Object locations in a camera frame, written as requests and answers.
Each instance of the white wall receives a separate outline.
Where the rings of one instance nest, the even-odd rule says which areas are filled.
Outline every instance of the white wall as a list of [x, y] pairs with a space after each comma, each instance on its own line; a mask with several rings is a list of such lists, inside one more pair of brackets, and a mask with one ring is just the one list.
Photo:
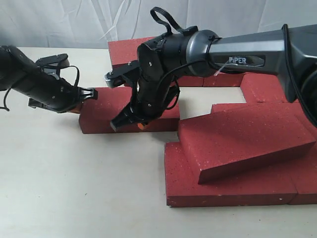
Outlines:
[[222, 37], [317, 22], [316, 0], [2, 0], [0, 45], [107, 48], [156, 36], [164, 27], [150, 16], [154, 6]]

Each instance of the piper logo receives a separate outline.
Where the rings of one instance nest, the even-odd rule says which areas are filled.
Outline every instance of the piper logo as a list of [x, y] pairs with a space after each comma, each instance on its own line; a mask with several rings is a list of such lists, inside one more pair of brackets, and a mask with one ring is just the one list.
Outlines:
[[229, 57], [229, 63], [247, 64], [247, 59], [244, 57]]

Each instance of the white curtain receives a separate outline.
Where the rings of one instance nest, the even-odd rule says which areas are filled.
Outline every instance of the white curtain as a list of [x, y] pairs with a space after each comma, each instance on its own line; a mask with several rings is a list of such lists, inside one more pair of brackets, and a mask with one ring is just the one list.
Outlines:
[[154, 6], [222, 37], [317, 23], [316, 0], [1, 0], [0, 45], [107, 48], [156, 36], [165, 28], [152, 20]]

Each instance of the white table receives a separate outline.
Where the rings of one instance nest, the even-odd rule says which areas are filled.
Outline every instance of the white table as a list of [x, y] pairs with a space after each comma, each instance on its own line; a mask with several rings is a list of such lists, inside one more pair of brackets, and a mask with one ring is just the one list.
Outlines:
[[[32, 60], [68, 53], [83, 87], [105, 86], [107, 50], [21, 48]], [[73, 82], [74, 69], [63, 76]], [[244, 102], [238, 88], [182, 88], [181, 117]], [[311, 237], [317, 206], [169, 208], [164, 144], [175, 132], [83, 135], [78, 115], [27, 107], [15, 91], [0, 111], [1, 238]]]

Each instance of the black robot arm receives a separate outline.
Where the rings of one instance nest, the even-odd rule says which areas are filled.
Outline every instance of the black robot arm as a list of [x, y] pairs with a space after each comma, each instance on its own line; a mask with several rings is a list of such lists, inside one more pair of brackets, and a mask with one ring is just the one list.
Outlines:
[[[161, 20], [157, 13], [163, 15]], [[317, 126], [317, 25], [220, 38], [197, 26], [182, 29], [165, 10], [154, 7], [153, 19], [167, 32], [138, 47], [138, 60], [106, 75], [109, 87], [125, 82], [132, 87], [128, 105], [112, 120], [112, 127], [148, 124], [179, 96], [177, 79], [225, 73], [256, 72], [276, 75], [288, 102], [297, 98]], [[173, 34], [173, 27], [178, 34]]]
[[31, 61], [17, 47], [0, 47], [0, 91], [6, 94], [1, 109], [9, 111], [6, 97], [11, 89], [29, 99], [32, 108], [43, 108], [57, 113], [78, 113], [83, 101], [97, 99], [93, 88], [78, 87], [79, 70], [74, 85], [60, 77], [61, 69], [70, 66], [67, 54]]

